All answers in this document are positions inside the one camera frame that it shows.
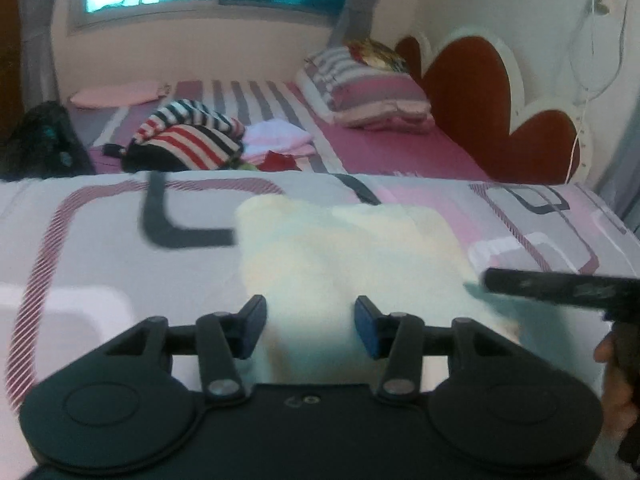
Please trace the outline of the person's right hand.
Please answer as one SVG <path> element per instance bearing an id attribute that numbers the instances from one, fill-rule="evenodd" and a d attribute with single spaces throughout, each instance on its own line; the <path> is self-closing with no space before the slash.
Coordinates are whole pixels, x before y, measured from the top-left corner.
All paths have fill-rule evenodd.
<path id="1" fill-rule="evenodd" d="M 593 352 L 593 359 L 605 365 L 602 379 L 603 431 L 615 439 L 623 439 L 638 418 L 638 408 L 632 403 L 632 388 L 626 376 L 615 364 L 614 337 L 609 332 Z"/>

